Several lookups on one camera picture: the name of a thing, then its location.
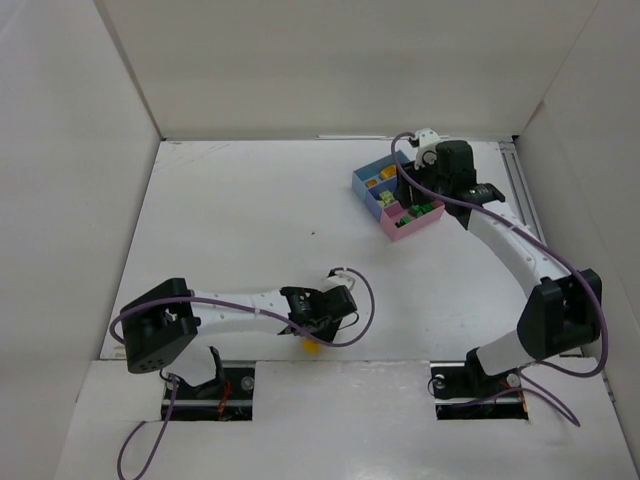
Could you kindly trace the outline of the yellow large lego brick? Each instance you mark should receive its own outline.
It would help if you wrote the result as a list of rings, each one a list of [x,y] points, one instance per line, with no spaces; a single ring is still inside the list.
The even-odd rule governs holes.
[[[318,343],[309,340],[304,342],[304,349],[307,353],[315,355],[319,353],[321,346]]]

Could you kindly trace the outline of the dark green lego brick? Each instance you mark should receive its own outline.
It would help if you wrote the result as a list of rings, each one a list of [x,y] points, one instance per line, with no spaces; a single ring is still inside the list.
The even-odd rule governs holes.
[[[424,214],[422,205],[413,205],[409,208],[408,213],[413,217],[420,217]]]

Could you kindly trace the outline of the pale green rounded lego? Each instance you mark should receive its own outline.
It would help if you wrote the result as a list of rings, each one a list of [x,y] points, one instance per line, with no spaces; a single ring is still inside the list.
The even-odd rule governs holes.
[[[382,208],[385,208],[395,202],[393,193],[389,190],[384,190],[379,194],[378,203]]]

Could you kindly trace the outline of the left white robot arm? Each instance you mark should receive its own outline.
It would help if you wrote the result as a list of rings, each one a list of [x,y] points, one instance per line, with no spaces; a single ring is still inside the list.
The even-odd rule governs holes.
[[[346,282],[327,277],[318,288],[285,286],[262,293],[208,294],[171,278],[120,311],[127,370],[164,371],[190,387],[220,383],[216,335],[295,335],[332,342],[344,318],[357,313]]]

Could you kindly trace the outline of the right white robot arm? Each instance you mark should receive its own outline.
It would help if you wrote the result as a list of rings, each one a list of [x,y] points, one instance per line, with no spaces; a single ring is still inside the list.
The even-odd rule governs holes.
[[[601,354],[585,377],[598,375],[609,354],[609,332],[601,306],[602,281],[579,271],[538,240],[520,222],[505,195],[477,179],[471,145],[443,140],[432,131],[400,135],[415,148],[414,160],[398,163],[395,196],[405,207],[436,200],[503,263],[527,297],[514,330],[469,351],[461,384],[479,391],[503,375],[600,342]]]

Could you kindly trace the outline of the dark blue container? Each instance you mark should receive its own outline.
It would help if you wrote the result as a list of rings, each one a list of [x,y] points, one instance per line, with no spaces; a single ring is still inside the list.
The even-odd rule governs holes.
[[[377,221],[380,220],[383,209],[396,201],[394,197],[396,187],[397,181],[393,177],[389,180],[378,182],[367,190],[365,206]]]

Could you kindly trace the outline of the light blue container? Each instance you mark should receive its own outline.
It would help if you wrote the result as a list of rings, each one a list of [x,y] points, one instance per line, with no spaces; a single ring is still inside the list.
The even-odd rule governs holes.
[[[372,163],[369,163],[367,165],[364,165],[354,170],[352,173],[351,187],[353,192],[356,194],[356,196],[362,201],[365,200],[366,193],[370,189],[370,186],[367,185],[367,182],[370,181],[371,179],[374,179],[377,181],[377,183],[375,184],[375,187],[379,187],[380,185],[383,185],[382,187],[383,190],[393,191],[397,186],[396,177],[392,176],[388,179],[382,179],[379,176],[380,172],[383,169],[391,165],[394,165],[393,157],[391,155],[387,155]]]

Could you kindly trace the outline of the aluminium rail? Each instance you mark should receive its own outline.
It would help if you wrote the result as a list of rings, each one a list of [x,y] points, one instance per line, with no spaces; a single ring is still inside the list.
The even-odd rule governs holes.
[[[500,141],[498,149],[501,154],[510,192],[507,200],[517,213],[520,221],[532,232],[532,234],[544,245],[546,238],[539,221],[524,169],[514,142]]]

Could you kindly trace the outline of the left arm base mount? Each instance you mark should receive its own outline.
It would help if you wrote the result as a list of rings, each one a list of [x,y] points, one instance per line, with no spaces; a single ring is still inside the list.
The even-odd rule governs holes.
[[[177,394],[169,418],[172,421],[251,421],[255,387],[255,362],[223,361],[219,351],[208,347],[204,357],[213,378],[191,386],[176,376]]]

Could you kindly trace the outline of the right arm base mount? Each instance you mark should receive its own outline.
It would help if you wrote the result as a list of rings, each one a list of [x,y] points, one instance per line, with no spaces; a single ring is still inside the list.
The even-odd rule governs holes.
[[[463,362],[432,362],[427,383],[440,421],[528,420],[521,380],[514,370],[472,377]]]

